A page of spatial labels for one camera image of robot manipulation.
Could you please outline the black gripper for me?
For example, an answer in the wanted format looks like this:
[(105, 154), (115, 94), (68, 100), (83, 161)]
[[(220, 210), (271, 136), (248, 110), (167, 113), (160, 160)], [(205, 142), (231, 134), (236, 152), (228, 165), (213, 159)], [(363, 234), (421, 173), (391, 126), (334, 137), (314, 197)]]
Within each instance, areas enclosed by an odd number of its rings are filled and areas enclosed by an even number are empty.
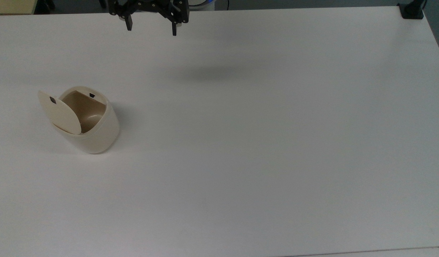
[(136, 11), (159, 13), (172, 23), (172, 35), (177, 35), (178, 24), (189, 22), (189, 3), (187, 0), (125, 0), (120, 4), (118, 0), (108, 1), (108, 12), (118, 16), (126, 23), (128, 31), (132, 30), (131, 15)]

